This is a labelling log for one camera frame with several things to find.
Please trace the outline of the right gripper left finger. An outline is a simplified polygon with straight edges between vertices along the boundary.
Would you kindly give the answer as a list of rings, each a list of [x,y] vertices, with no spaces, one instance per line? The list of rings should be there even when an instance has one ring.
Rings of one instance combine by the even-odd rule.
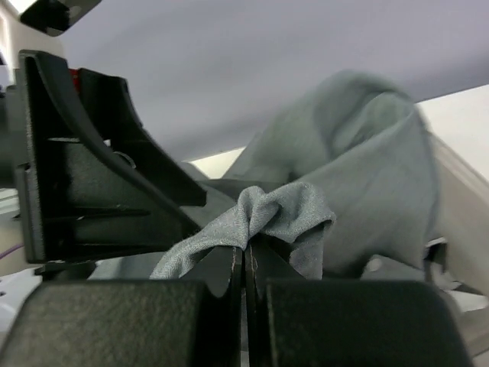
[[[237,366],[242,253],[176,280],[48,281],[22,305],[3,366]]]

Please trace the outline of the grey shirt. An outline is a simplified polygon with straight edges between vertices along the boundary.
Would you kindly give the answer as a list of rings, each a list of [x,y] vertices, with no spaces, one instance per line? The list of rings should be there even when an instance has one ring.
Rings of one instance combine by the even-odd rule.
[[[439,181],[431,137],[411,98],[366,73],[328,78],[282,112],[223,175],[243,184],[233,207],[164,254],[152,278],[178,278],[208,249],[278,239],[308,279],[422,280]]]

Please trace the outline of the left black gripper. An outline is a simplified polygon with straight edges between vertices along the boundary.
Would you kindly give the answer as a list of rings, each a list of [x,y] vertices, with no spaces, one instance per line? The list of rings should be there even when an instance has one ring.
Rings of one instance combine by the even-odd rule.
[[[206,192],[147,133],[125,79],[21,49],[1,98],[1,188],[23,262],[157,252],[194,235]]]

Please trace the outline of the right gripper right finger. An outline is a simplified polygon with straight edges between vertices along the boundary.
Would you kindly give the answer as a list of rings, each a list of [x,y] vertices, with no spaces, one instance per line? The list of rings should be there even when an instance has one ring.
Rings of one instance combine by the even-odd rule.
[[[252,366],[470,366],[446,302],[420,281],[307,280],[276,240],[244,254]]]

